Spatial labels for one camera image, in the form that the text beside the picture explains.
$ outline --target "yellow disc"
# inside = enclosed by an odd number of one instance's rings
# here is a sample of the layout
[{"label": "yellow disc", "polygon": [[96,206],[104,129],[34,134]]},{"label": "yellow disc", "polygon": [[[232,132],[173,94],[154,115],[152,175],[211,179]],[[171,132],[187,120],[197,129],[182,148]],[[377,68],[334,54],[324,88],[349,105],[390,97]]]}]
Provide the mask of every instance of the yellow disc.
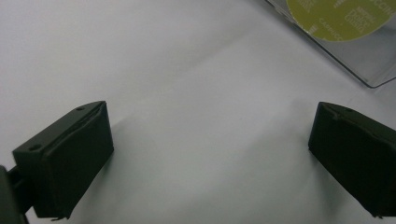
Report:
[{"label": "yellow disc", "polygon": [[288,0],[288,6],[304,30],[329,41],[368,35],[396,12],[396,0]]}]

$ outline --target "black clamp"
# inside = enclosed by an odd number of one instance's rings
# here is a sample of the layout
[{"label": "black clamp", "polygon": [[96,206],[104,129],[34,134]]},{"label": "black clamp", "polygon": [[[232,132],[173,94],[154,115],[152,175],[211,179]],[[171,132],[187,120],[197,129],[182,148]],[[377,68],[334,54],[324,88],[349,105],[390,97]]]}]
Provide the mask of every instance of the black clamp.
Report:
[{"label": "black clamp", "polygon": [[0,166],[0,223],[70,215],[113,152],[106,102],[82,105],[13,151],[17,166]]},{"label": "black clamp", "polygon": [[396,216],[396,131],[350,108],[319,103],[308,145],[374,217]]}]

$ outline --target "screw hole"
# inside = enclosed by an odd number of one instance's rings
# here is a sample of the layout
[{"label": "screw hole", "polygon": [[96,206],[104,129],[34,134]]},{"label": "screw hole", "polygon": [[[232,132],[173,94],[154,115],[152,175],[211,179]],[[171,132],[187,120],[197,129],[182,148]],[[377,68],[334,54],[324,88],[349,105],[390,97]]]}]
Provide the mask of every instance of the screw hole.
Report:
[{"label": "screw hole", "polygon": [[36,145],[34,145],[32,147],[29,147],[28,149],[29,149],[29,151],[36,151],[36,150],[38,150],[40,148],[41,148],[41,145],[40,144],[36,144]]}]

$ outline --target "white surface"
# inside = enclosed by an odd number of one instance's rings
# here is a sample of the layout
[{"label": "white surface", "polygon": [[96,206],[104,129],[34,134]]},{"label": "white surface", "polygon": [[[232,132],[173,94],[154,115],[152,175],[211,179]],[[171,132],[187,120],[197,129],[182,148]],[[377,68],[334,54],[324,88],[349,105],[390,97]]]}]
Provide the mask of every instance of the white surface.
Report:
[{"label": "white surface", "polygon": [[[308,152],[319,101],[396,128],[368,90],[260,0],[6,1],[0,163],[74,107],[106,100],[115,153],[57,223],[393,223]],[[37,219],[32,224],[52,223]]]}]

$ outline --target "clear plastic case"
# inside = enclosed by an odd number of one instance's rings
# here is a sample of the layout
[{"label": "clear plastic case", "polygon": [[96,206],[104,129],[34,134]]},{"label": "clear plastic case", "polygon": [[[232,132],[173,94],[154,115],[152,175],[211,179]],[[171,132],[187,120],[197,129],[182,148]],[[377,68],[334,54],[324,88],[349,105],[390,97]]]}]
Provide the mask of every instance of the clear plastic case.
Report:
[{"label": "clear plastic case", "polygon": [[[265,1],[299,27],[289,11],[287,0]],[[373,33],[344,42],[318,39],[300,29],[366,86],[377,88],[396,79],[396,16]]]}]

